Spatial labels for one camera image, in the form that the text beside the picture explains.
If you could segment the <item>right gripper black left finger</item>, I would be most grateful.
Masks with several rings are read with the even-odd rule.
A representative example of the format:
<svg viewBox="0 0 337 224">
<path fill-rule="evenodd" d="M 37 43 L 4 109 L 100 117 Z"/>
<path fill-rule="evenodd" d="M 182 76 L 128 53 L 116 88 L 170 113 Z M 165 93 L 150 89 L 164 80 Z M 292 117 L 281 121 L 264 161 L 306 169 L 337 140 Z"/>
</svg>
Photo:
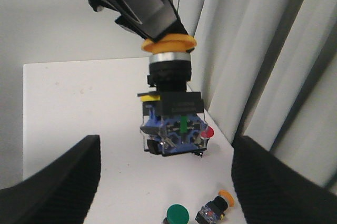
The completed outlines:
<svg viewBox="0 0 337 224">
<path fill-rule="evenodd" d="M 1 190 L 1 223 L 83 223 L 100 178 L 100 137 L 88 135 L 41 171 Z"/>
</svg>

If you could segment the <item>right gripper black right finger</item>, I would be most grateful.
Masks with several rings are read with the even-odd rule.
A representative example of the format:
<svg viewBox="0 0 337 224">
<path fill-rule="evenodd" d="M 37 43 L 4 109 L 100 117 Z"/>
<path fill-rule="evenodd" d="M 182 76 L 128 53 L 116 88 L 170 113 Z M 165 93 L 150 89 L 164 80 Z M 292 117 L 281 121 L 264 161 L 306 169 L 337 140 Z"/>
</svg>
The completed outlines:
<svg viewBox="0 0 337 224">
<path fill-rule="evenodd" d="M 239 136 L 231 177 L 247 223 L 336 223 L 336 195 Z"/>
</svg>

